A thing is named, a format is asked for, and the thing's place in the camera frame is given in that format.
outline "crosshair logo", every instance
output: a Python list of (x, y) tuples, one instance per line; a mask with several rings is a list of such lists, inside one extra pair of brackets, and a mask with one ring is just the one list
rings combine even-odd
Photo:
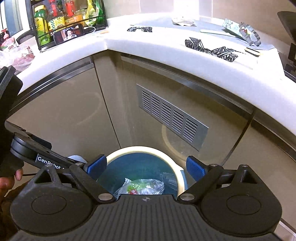
[(148, 201), (151, 200), (151, 198), (149, 198), (149, 197), (144, 197), (144, 198), (142, 198), (142, 200), (143, 200), (144, 202), (148, 202)]

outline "metal vent grille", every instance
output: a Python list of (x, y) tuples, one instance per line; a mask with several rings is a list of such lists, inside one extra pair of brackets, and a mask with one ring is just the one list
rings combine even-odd
[(176, 106), (137, 85), (139, 106), (179, 137), (200, 150), (208, 127)]

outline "pink dish soap bottle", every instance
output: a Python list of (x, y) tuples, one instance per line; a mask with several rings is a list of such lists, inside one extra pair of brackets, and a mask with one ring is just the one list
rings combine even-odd
[(3, 51), (10, 51), (13, 48), (16, 48), (15, 38), (10, 38), (7, 29), (3, 29), (2, 32), (4, 32), (4, 42), (1, 44), (1, 50)]

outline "blue gripper pad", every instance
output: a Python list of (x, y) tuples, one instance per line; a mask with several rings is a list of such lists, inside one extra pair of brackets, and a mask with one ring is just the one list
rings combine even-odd
[(97, 180), (99, 176), (107, 168), (107, 158), (105, 155), (99, 155), (93, 161), (84, 165), (83, 170), (91, 176), (92, 179)]
[(207, 173), (207, 165), (203, 164), (194, 156), (189, 156), (187, 158), (186, 169), (196, 182)]

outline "trash can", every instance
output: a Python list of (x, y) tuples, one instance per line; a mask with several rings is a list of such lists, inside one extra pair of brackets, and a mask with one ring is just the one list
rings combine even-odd
[(187, 189), (184, 170), (163, 152), (142, 146), (120, 149), (107, 156), (107, 168), (97, 182), (114, 194), (130, 180), (157, 179), (164, 182), (163, 194), (175, 198)]

